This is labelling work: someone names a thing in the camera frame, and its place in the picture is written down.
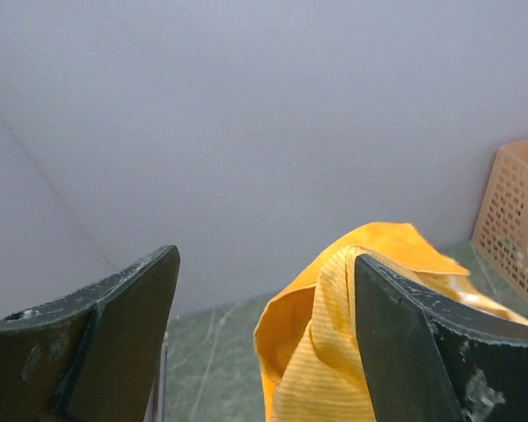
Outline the orange Mickey Mouse pillowcase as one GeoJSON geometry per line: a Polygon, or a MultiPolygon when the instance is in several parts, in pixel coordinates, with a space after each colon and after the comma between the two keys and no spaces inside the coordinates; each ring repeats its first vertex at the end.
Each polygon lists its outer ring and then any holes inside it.
{"type": "Polygon", "coordinates": [[[479,293],[469,271],[412,224],[365,224],[325,248],[260,316],[253,342],[268,421],[374,420],[356,340],[355,261],[363,254],[457,302],[528,325],[479,293]]]}

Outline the peach plastic file organizer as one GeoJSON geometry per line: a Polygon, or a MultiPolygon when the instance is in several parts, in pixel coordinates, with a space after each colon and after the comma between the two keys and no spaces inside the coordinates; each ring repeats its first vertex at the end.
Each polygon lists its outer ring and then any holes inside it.
{"type": "Polygon", "coordinates": [[[472,245],[528,304],[528,140],[497,150],[472,245]]]}

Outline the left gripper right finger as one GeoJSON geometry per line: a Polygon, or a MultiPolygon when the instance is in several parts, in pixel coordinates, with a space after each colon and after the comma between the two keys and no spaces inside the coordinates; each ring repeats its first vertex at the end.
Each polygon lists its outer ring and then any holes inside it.
{"type": "Polygon", "coordinates": [[[528,326],[356,258],[356,336],[378,421],[528,422],[528,326]]]}

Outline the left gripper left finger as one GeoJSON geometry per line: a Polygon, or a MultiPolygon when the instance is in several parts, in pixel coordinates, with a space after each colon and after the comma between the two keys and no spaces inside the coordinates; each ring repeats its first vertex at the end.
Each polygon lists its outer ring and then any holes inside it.
{"type": "Polygon", "coordinates": [[[0,421],[144,420],[179,269],[163,246],[0,319],[0,421]]]}

